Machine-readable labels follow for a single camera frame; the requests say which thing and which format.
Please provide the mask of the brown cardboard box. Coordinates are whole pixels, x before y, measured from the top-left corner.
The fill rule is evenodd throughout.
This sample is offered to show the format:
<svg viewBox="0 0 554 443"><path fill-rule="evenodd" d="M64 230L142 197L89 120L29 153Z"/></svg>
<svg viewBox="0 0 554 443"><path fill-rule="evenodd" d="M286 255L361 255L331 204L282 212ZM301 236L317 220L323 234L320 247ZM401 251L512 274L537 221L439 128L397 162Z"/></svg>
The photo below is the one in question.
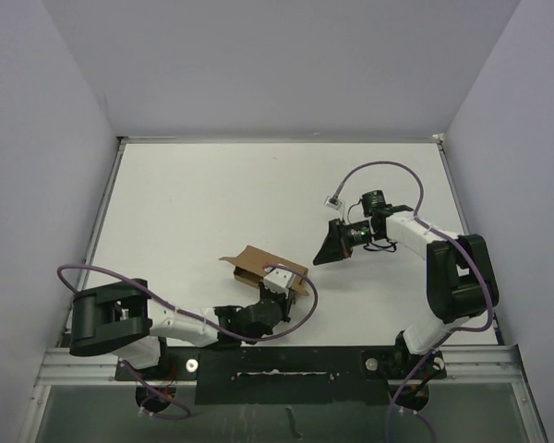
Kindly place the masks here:
<svg viewBox="0 0 554 443"><path fill-rule="evenodd" d="M308 268L283 257L275 256L253 245L247 245L235 256L224 256L220 257L219 260L229 263L233 267L233 276L236 281L250 287L259 285L267 274L269 265L284 265L288 269L294 269L304 276L308 276Z"/></svg>

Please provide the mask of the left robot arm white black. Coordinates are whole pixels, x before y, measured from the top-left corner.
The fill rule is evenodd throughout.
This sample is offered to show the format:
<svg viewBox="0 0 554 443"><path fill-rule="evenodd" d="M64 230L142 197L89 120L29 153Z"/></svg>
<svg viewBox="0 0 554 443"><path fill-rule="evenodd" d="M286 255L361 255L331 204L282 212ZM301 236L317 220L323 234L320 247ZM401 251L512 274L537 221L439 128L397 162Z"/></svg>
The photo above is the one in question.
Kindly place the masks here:
<svg viewBox="0 0 554 443"><path fill-rule="evenodd" d="M74 297L69 349L74 356L107 353L127 360L149 379L169 367L169 339L198 348L230 350L255 344L290 320L295 276L272 269L259 282L259 300L248 306L206 308L190 317L153 300L126 282L80 292Z"/></svg>

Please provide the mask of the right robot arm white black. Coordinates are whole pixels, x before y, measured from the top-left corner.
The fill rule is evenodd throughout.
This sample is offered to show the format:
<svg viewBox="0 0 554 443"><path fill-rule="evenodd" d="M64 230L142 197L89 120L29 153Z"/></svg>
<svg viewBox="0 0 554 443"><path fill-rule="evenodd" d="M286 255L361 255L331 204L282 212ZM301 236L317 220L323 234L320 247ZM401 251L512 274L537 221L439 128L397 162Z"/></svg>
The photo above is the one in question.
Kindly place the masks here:
<svg viewBox="0 0 554 443"><path fill-rule="evenodd" d="M455 332L492 327L500 295L485 239L478 234L441 230L406 205L392 205L380 190L359 199L364 219L328 222L327 234L313 258L315 266L350 258L359 246L379 240L401 245L426 265L427 308L418 322L399 332L391 363L412 377Z"/></svg>

